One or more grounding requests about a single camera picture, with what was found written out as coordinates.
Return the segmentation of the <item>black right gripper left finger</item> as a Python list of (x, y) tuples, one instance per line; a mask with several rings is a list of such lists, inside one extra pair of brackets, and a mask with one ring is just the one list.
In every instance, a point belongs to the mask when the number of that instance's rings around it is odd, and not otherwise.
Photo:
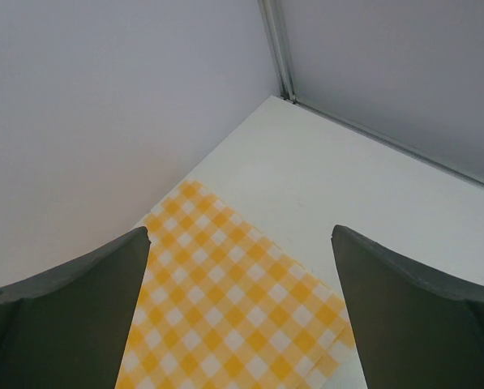
[(139, 227), (0, 287), (0, 388), (113, 388), (149, 248)]

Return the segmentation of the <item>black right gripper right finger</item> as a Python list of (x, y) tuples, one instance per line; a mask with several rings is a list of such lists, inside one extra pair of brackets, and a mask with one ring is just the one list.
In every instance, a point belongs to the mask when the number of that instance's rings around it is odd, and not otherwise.
[(342, 225), (332, 248), (369, 388), (484, 388), (484, 286)]

